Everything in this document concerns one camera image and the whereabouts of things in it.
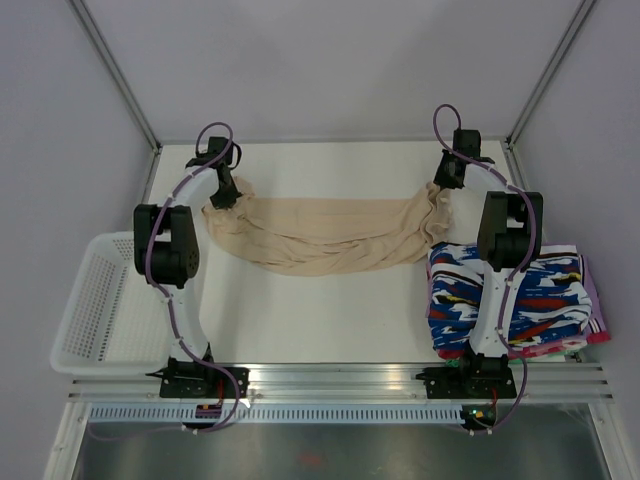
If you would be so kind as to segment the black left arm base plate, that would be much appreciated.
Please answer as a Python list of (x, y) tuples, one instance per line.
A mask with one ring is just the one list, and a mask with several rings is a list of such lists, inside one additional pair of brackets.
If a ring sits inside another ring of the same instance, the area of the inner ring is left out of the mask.
[(186, 365), (173, 370), (163, 370), (159, 396), (166, 399), (245, 398), (249, 385), (249, 370), (229, 367), (228, 372), (238, 384), (238, 394), (231, 379), (219, 370), (206, 369), (201, 365)]

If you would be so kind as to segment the beige trousers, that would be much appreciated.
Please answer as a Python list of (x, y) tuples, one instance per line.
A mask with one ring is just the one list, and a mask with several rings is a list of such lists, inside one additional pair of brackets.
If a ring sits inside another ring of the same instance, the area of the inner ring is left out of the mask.
[(230, 209), (203, 208), (223, 251), (280, 275), (320, 277), (413, 264), (453, 223), (450, 194), (434, 183), (408, 199), (265, 198), (238, 178)]

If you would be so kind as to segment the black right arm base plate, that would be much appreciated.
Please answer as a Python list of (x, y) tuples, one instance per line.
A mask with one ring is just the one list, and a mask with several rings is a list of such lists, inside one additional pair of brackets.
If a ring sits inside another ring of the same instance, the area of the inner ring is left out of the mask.
[(507, 369), (505, 375), (473, 376), (459, 368), (427, 367), (415, 378), (424, 385), (429, 399), (438, 400), (491, 400), (494, 395), (498, 399), (515, 399), (517, 391), (513, 375)]

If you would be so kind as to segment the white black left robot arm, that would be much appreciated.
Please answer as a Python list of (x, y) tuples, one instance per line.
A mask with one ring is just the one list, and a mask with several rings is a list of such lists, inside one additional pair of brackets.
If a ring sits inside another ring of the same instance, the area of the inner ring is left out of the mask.
[(206, 206), (229, 210), (241, 193), (231, 171), (242, 155), (230, 138), (212, 136), (186, 164), (184, 177), (160, 204), (139, 204), (133, 212), (134, 264), (166, 305), (174, 345), (170, 358), (194, 362), (183, 386), (197, 397), (210, 395), (218, 374), (199, 319), (195, 277), (201, 263), (194, 214)]

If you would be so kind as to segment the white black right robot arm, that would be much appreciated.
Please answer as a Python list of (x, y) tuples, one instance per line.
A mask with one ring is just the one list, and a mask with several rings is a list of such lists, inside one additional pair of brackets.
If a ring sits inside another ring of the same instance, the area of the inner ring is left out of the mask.
[(484, 286), (469, 348), (474, 359), (506, 363), (517, 294), (540, 252), (542, 197), (511, 185), (493, 161), (481, 155), (480, 132), (461, 127), (454, 130), (452, 144), (443, 146), (435, 182), (443, 188), (470, 189), (484, 200), (476, 241)]

